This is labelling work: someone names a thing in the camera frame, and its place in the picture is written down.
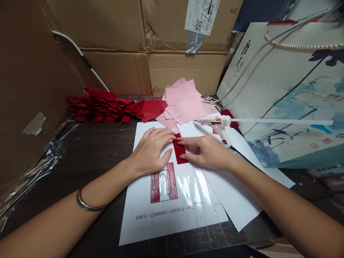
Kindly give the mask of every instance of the hand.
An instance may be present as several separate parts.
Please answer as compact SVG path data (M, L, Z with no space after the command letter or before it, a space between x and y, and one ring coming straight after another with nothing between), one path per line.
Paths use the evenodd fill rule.
M178 144L196 146L200 149L199 155L182 154L180 158L195 162L201 166L214 169L230 169L230 163L238 155L226 150L210 136L177 138Z
M171 158L172 149L166 151L162 158L160 158L160 153L170 140L176 139L174 134L166 128L155 129L155 127L144 133L134 152L127 159L130 166L133 166L134 171L138 173L137 177L164 169Z

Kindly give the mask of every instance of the red rectangle diagram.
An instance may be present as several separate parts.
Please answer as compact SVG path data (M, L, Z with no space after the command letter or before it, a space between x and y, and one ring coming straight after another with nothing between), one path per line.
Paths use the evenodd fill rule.
M151 203L178 199L173 163L167 163L165 170L151 174L150 178Z

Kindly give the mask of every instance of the forearm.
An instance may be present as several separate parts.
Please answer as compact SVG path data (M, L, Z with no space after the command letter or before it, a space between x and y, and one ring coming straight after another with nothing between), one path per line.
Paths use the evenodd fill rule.
M81 192L90 206L111 202L135 177L124 160L87 184ZM100 215L85 211L76 202L74 192L49 207L0 242L2 257L64 257Z
M228 169L306 257L344 257L344 227L241 157Z

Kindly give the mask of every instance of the left hand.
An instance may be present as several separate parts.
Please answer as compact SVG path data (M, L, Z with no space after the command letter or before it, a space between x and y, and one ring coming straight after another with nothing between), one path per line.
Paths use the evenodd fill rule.
M164 156L160 158L162 148L170 141L175 140L174 132L167 128L155 127L148 129L134 152L127 160L138 173L137 177L149 175L158 172L166 166L171 158L172 149L166 151Z

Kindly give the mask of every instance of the barcode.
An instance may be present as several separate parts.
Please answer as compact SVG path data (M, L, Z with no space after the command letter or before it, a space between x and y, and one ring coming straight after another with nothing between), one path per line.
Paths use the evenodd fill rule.
M211 21L211 16L212 16L212 12L214 11L214 7L215 7L215 3L214 2L210 2L211 4L211 8L210 8L210 12L208 14L208 21L207 21L207 25L205 27L205 30L208 31L209 26L210 26L210 21Z

